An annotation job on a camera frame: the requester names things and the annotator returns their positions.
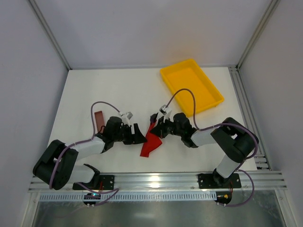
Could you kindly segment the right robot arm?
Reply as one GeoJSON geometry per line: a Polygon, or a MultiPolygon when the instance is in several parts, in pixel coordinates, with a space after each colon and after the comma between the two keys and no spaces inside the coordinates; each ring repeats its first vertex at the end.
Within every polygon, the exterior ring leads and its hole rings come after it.
{"type": "Polygon", "coordinates": [[[179,136],[188,148],[217,144],[225,154],[212,173],[211,182],[217,187],[230,182],[234,172],[252,151],[258,150],[259,144],[254,133],[231,117],[215,126],[198,129],[191,125],[184,113],[177,113],[172,121],[161,117],[150,132],[161,139],[169,134],[179,136]]]}

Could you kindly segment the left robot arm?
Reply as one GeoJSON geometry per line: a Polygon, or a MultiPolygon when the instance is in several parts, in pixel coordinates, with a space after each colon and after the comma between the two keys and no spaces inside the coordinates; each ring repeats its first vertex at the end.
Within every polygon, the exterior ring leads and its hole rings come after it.
{"type": "Polygon", "coordinates": [[[101,183],[100,171],[90,164],[80,166],[76,163],[86,157],[107,152],[116,142],[137,145],[147,142],[147,139],[137,123],[125,124],[120,117],[112,116],[91,139],[69,146],[60,140],[53,140],[34,165],[33,175],[55,190],[68,183],[72,183],[74,189],[83,185],[95,190],[101,183]]]}

